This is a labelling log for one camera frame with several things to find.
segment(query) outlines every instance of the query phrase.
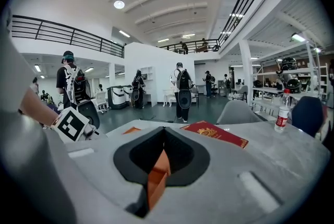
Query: cap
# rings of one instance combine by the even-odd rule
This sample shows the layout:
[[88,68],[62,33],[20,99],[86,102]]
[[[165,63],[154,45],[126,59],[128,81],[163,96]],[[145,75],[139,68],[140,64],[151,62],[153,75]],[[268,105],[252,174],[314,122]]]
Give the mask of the cap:
[[62,63],[64,63],[64,60],[66,59],[73,59],[74,60],[74,54],[72,51],[65,51],[63,54],[63,58],[62,58]]

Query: railing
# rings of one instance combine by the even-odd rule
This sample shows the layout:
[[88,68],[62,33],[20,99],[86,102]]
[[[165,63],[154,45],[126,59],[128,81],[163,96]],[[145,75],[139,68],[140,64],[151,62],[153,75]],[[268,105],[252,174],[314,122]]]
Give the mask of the railing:
[[[208,49],[208,51],[218,51],[219,48],[221,48],[223,46],[223,44],[225,43],[225,41],[229,38],[229,36],[231,35],[231,33],[235,30],[235,28],[237,27],[237,25],[242,21],[244,15],[247,13],[248,9],[250,8],[250,6],[252,5],[252,3],[254,2],[254,0],[237,0],[236,4],[233,8],[233,10],[230,13],[230,16],[228,18],[228,21],[226,22],[226,25],[224,26],[223,30],[221,31],[218,39],[208,39],[206,41],[215,41],[215,45],[210,45],[210,48]],[[198,40],[198,41],[184,41],[188,48],[189,51],[188,52],[198,52],[198,47],[200,45],[202,45],[203,41]],[[171,44],[171,45],[167,45],[167,46],[162,46],[161,48],[165,48],[174,52],[178,52],[178,53],[183,53],[182,51],[182,46],[180,44]]]
[[27,16],[13,15],[12,37],[65,43],[124,58],[122,45],[71,26]]
[[[217,39],[208,39],[206,42],[207,45],[204,45],[203,40],[196,40],[196,41],[183,41],[186,43],[188,48],[188,53],[195,53],[195,52],[209,52],[209,51],[218,51],[219,43]],[[182,48],[181,44],[171,44],[167,46],[161,46],[160,48],[166,49],[168,51],[173,51],[176,53],[184,53],[185,50]]]

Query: plastic bottle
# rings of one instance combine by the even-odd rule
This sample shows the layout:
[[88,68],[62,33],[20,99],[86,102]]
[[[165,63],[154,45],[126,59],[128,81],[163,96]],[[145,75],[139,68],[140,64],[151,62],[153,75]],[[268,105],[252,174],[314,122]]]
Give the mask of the plastic bottle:
[[275,131],[282,133],[285,129],[288,120],[288,114],[290,110],[290,90],[285,89],[284,94],[280,99],[280,111],[275,124]]

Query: red passport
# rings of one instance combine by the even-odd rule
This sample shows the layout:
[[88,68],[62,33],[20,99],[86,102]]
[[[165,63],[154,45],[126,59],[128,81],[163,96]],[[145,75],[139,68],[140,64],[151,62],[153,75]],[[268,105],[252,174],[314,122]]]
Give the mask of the red passport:
[[241,148],[245,148],[248,144],[247,140],[235,136],[230,132],[216,127],[215,125],[212,125],[211,123],[208,123],[206,121],[199,121],[197,123],[181,127],[181,129],[192,131],[211,138],[220,139],[228,143],[233,143]]

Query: white column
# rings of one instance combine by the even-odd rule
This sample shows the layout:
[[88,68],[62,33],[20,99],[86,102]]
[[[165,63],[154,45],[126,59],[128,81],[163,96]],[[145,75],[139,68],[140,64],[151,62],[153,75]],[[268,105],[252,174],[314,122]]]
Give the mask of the white column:
[[253,67],[251,62],[251,51],[249,50],[249,45],[247,40],[241,40],[239,42],[242,65],[244,68],[244,76],[245,76],[245,86],[248,86],[248,96],[247,101],[248,104],[252,104],[253,99],[253,77],[251,74],[253,73]]
[[115,86],[115,64],[110,63],[109,64],[109,83],[110,86]]

